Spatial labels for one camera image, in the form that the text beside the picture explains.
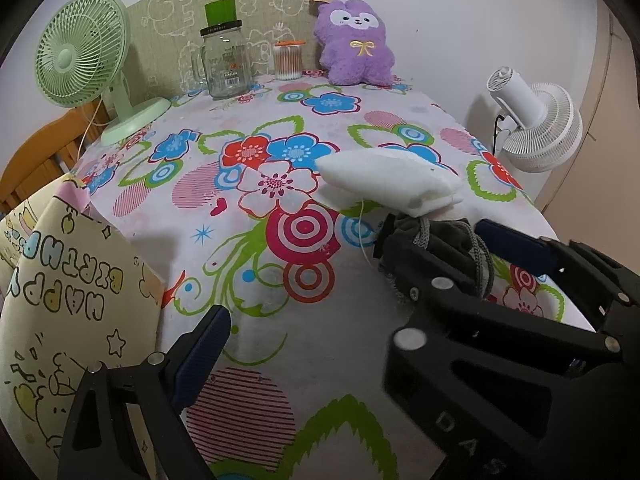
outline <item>yellow bow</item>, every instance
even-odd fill
[[[353,47],[356,47],[356,48],[360,47],[360,51],[358,53],[358,56],[364,56],[364,54],[367,54],[367,56],[373,56],[373,54],[369,52],[369,49],[370,48],[375,48],[376,44],[373,43],[373,41],[366,41],[365,43],[362,43],[361,41],[353,40],[353,41],[351,41],[349,46],[353,46]]]

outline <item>jar handle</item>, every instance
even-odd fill
[[[200,63],[202,65],[202,72],[198,67],[198,58],[200,58]],[[193,73],[193,80],[195,81],[196,88],[195,90],[204,90],[207,88],[207,79],[204,76],[204,62],[202,62],[202,54],[200,53],[200,48],[191,51],[191,71]]]

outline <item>blue gripper pad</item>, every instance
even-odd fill
[[[558,260],[546,242],[484,218],[476,224],[476,234],[491,254],[524,269],[534,276],[549,274]]]
[[[171,404],[177,413],[191,406],[218,360],[231,332],[231,315],[220,307],[175,374]]]

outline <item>silver screw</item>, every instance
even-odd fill
[[[394,335],[394,343],[401,350],[417,350],[427,343],[427,335],[419,328],[403,328]]]
[[[433,278],[431,280],[431,285],[435,288],[439,288],[440,290],[447,290],[453,286],[453,282],[449,278],[439,276],[438,278]]]
[[[164,354],[162,352],[153,352],[146,358],[146,362],[153,366],[159,365],[162,361],[164,361]]]
[[[606,338],[604,339],[604,346],[607,347],[607,350],[609,350],[609,352],[613,352],[614,354],[620,352],[620,343],[615,337],[612,337],[610,335],[606,336]]]
[[[96,361],[94,364],[89,365],[86,371],[89,372],[90,374],[95,374],[96,372],[99,372],[101,368],[102,368],[102,361]]]

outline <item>stuffed animal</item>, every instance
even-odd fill
[[[323,44],[320,64],[329,69],[329,82],[365,82],[391,86],[396,59],[386,46],[386,28],[362,0],[334,0],[319,7],[314,35]]]

